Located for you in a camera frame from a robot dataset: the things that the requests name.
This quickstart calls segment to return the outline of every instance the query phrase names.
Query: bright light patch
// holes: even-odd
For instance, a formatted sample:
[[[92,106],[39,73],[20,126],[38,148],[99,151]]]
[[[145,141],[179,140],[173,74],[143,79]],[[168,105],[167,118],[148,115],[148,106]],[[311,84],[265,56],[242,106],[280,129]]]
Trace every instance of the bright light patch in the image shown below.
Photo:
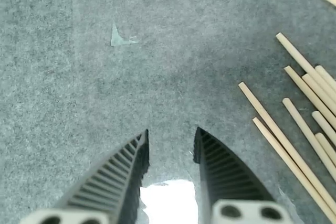
[[[198,224],[195,186],[187,180],[168,180],[140,188],[149,224]]]

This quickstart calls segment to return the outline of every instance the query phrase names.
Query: mounting hole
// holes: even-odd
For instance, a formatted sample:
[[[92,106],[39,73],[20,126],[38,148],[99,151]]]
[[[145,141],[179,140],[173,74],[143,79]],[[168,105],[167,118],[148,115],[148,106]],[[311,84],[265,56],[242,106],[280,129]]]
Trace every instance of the mounting hole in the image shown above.
[[[222,207],[221,214],[231,218],[239,218],[242,216],[238,208],[230,205]]]
[[[281,214],[277,210],[271,207],[264,207],[261,210],[261,215],[267,219],[272,219],[272,220],[280,220],[282,218]]]
[[[88,220],[82,222],[82,224],[100,224],[100,222],[95,220],[95,219],[88,219]]]
[[[41,222],[41,224],[60,224],[61,219],[57,216],[50,216],[44,221]]]

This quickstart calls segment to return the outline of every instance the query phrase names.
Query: gray carpet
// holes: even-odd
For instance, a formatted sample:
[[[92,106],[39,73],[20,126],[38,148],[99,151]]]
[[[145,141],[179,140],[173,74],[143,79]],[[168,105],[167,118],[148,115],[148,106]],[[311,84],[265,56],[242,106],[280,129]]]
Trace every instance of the gray carpet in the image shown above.
[[[336,76],[336,8],[323,0],[0,0],[0,223],[52,206],[103,153],[150,130],[144,186],[194,182],[200,125],[229,146],[295,223],[328,223],[251,122],[244,80],[336,197],[336,186],[281,104],[314,131],[313,107],[286,76],[302,70],[283,32]],[[125,40],[111,47],[113,23]]]

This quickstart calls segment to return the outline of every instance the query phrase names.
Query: gray felt surface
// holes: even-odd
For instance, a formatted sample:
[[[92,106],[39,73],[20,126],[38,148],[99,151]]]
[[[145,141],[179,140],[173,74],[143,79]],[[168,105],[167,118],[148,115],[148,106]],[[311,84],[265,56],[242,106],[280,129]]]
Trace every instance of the gray felt surface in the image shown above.
[[[328,223],[251,122],[244,80],[336,197],[336,186],[281,104],[315,132],[313,107],[286,76],[302,70],[283,32],[336,76],[336,9],[323,0],[0,0],[0,223],[52,206],[107,150],[145,128],[144,186],[191,180],[202,126],[249,165],[295,223]],[[112,25],[134,45],[111,47]]]

